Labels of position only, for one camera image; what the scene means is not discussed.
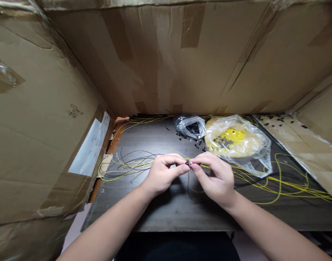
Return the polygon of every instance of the brown tape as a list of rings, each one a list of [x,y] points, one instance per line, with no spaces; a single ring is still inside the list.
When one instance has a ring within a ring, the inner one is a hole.
[[[243,54],[240,57],[240,60],[239,60],[240,63],[245,63],[248,60],[253,49],[256,47],[257,42],[264,35],[266,28],[270,24],[271,20],[273,19],[273,17],[276,14],[276,12],[277,12],[277,9],[275,8],[275,6],[273,4],[269,4],[267,6],[265,12],[263,13],[263,16],[260,18],[260,21],[259,21],[254,33],[252,34],[251,38],[249,39],[249,42],[248,42]]]
[[[0,94],[15,88],[23,82],[25,80],[19,74],[0,60]]]
[[[308,46],[324,46],[332,38],[332,19],[323,29],[311,40]]]
[[[120,10],[118,8],[103,10],[101,14],[120,61],[133,60],[130,42]]]
[[[95,178],[95,175],[92,175],[91,177],[85,176],[85,175],[79,175],[74,173],[69,173],[68,170],[70,166],[73,163],[74,158],[76,157],[79,149],[82,146],[82,143],[84,142],[93,122],[95,119],[98,119],[99,121],[103,120],[104,116],[104,109],[98,105],[90,123],[88,124],[84,134],[82,135],[80,142],[76,146],[74,152],[72,153],[70,159],[68,160],[63,172],[60,174],[56,184],[53,186],[52,190],[50,191],[48,198],[46,201],[42,204],[40,209],[46,209],[50,207],[63,207],[61,214],[71,214],[76,213],[81,204],[84,202],[85,195],[87,192],[87,189],[90,186],[90,182],[92,178]],[[105,136],[102,149],[99,153],[98,158],[102,158],[103,154],[105,153],[105,149],[108,146],[110,133],[113,129],[114,121],[111,119],[107,131],[107,135]],[[94,168],[94,171],[97,170],[99,166],[99,161],[96,163],[96,166]],[[67,202],[65,206],[58,206],[58,202]]]
[[[219,106],[216,109],[216,112],[214,113],[215,115],[222,115],[225,113],[227,106]]]
[[[184,8],[181,48],[197,48],[200,40],[205,4],[189,4]]]
[[[278,19],[282,15],[281,12],[277,12],[276,9],[268,9],[268,11],[266,12],[266,21],[260,28],[260,33],[258,33],[257,35],[257,42],[252,51],[250,52],[249,57],[247,58],[247,62],[252,62],[254,60],[261,47],[264,45],[269,34],[274,30]]]
[[[259,103],[251,112],[250,114],[257,114],[261,112],[272,100],[267,100]]]
[[[137,110],[139,113],[148,113],[147,107],[144,102],[136,102],[135,103]]]
[[[182,114],[183,113],[183,105],[182,104],[174,104],[173,105],[173,113],[174,114]]]

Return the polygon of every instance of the white label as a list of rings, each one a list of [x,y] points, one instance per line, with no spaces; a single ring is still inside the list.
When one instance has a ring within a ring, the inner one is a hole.
[[[108,130],[109,121],[110,116],[106,112],[104,112],[102,122],[97,119],[94,120],[68,172],[92,176]]]

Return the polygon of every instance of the person's right hand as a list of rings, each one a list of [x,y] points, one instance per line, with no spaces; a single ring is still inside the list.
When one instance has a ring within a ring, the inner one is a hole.
[[[213,153],[205,152],[190,160],[190,165],[207,196],[222,208],[232,207],[237,195],[234,190],[234,174],[229,164],[222,161]],[[200,164],[210,166],[208,177]]]

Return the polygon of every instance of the cardboard wall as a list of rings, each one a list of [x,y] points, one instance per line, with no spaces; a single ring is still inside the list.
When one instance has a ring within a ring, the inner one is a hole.
[[[69,167],[105,111],[101,156],[112,132],[115,114],[53,36],[33,12],[0,13],[0,65],[16,79],[13,86],[0,74],[0,224],[76,213],[91,176]],[[82,112],[75,118],[73,106]]]
[[[332,85],[296,112],[313,132],[332,143]]]
[[[73,220],[60,216],[0,225],[0,260],[55,260]]]
[[[286,111],[332,71],[332,2],[42,2],[119,116]]]

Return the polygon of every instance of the table surface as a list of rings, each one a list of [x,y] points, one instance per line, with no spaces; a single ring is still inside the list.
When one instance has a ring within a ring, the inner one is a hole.
[[[200,149],[195,147],[196,142],[189,138],[179,140],[176,135],[171,118],[138,124],[128,128],[133,124],[126,125],[121,140],[113,156],[113,160],[118,161],[118,157],[124,156],[125,161],[146,156],[152,152],[154,154],[167,154],[176,150],[189,158],[193,158],[202,153],[205,144],[202,142]],[[272,140],[271,158],[276,153],[285,151]],[[287,163],[301,172],[305,172],[291,157],[279,155],[279,161]],[[117,164],[109,165],[108,171],[117,170]],[[290,173],[295,177],[300,176],[293,168],[281,164],[283,172]],[[97,196],[95,197],[82,230],[86,229],[104,212],[112,207],[116,202],[126,196],[135,187],[140,185],[145,179],[147,171],[132,180],[136,174],[124,176],[116,181],[101,183]],[[297,183],[295,178],[283,177],[284,181]],[[242,183],[235,178],[235,183]],[[311,188],[322,190],[313,180],[310,181]],[[200,191],[194,173],[189,172],[174,180],[170,188],[163,194],[156,197],[145,211],[142,218],[135,227],[136,231],[234,231],[239,230],[239,225],[216,203],[210,200],[205,193],[195,193],[190,188]],[[237,191],[253,202],[270,202],[277,194],[264,191],[254,186],[237,188]],[[273,204],[260,205],[268,212],[272,213],[293,228],[303,231],[332,231],[332,204],[317,198],[296,198],[280,196]]]

